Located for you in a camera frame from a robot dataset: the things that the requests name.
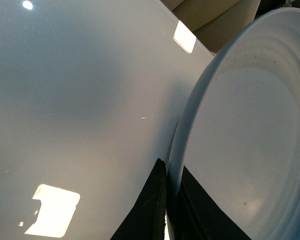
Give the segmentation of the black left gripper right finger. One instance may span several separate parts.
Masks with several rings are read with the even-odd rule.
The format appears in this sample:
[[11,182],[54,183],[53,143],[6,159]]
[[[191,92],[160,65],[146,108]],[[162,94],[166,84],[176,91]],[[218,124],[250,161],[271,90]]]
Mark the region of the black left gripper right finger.
[[184,167],[177,194],[169,190],[168,219],[174,240],[249,240]]

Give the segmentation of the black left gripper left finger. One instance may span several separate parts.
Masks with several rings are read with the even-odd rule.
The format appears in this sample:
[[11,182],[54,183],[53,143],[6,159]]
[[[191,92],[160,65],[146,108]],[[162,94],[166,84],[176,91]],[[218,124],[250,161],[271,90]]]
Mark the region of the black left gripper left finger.
[[167,202],[167,170],[156,160],[134,206],[115,231],[112,240],[163,240]]

